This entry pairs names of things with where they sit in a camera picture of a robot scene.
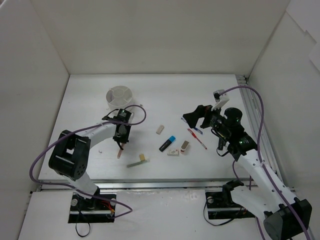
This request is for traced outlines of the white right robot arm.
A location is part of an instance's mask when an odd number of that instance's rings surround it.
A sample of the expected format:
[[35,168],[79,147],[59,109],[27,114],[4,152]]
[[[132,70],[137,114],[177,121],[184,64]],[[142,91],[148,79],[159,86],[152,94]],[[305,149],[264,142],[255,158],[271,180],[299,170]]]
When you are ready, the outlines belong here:
[[195,111],[182,117],[194,128],[200,118],[200,128],[211,128],[223,142],[227,152],[252,177],[263,196],[256,195],[240,180],[232,180],[222,187],[221,200],[227,206],[241,205],[263,222],[264,229],[273,240],[288,240],[300,233],[310,239],[308,228],[312,206],[307,199],[300,200],[269,165],[257,159],[258,146],[241,125],[243,113],[229,107],[224,114],[213,106],[199,105]]

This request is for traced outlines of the translucent green pen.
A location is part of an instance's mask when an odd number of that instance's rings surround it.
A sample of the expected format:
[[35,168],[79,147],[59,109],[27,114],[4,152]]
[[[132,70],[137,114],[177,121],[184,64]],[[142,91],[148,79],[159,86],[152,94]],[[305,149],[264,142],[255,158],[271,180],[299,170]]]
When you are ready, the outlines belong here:
[[149,159],[145,159],[145,160],[141,160],[139,162],[128,164],[126,167],[127,168],[132,168],[132,167],[139,166],[139,165],[142,165],[142,164],[146,164],[146,163],[149,163],[149,162],[150,162]]

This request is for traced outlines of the translucent red pen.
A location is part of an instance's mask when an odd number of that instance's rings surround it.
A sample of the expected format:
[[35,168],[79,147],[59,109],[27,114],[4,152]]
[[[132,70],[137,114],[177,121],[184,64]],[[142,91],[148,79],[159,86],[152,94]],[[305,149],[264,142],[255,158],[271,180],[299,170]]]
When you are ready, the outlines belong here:
[[120,150],[118,151],[117,159],[120,159],[120,157],[121,157],[121,155],[122,155],[122,152],[123,152],[123,150],[122,150],[122,149],[120,149]]

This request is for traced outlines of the black yellow-capped highlighter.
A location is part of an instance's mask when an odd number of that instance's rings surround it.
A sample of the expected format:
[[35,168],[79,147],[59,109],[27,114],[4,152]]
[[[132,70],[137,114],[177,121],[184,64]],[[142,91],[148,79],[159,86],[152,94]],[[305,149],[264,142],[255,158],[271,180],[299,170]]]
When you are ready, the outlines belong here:
[[219,151],[222,151],[225,146],[226,146],[225,141],[224,141],[223,139],[219,138],[217,149],[218,149]]

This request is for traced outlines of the blue ballpoint pen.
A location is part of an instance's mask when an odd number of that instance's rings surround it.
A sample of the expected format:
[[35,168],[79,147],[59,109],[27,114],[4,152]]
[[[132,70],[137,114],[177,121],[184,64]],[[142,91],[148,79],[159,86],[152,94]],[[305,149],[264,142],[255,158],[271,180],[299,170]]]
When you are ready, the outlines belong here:
[[[187,121],[186,121],[183,117],[181,117],[180,119],[181,119],[183,122],[185,122],[186,124],[188,124]],[[198,132],[198,133],[200,133],[201,135],[203,135],[203,132],[202,132],[200,129],[198,129],[197,127],[194,127],[193,130],[195,130],[196,132]]]

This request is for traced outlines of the red ballpoint pen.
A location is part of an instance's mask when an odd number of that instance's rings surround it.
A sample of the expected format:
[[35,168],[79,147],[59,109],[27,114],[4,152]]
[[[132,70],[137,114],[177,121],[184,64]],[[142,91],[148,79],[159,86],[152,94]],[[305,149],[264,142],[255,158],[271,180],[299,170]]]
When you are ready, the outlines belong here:
[[188,132],[201,144],[201,146],[207,150],[208,148],[204,145],[204,143],[197,137],[197,135],[190,129],[187,128]]

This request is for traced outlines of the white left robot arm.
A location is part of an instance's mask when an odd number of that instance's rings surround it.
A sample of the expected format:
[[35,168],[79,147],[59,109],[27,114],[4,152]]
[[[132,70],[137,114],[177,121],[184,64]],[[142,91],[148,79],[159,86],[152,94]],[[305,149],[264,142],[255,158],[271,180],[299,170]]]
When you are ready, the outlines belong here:
[[112,120],[118,124],[105,124],[86,130],[84,134],[73,134],[56,144],[50,156],[48,166],[58,175],[63,176],[82,197],[82,204],[89,210],[100,204],[100,189],[86,172],[90,149],[106,139],[113,139],[119,146],[119,152],[129,142],[129,134],[133,113],[120,109],[114,117],[106,116],[104,120]]

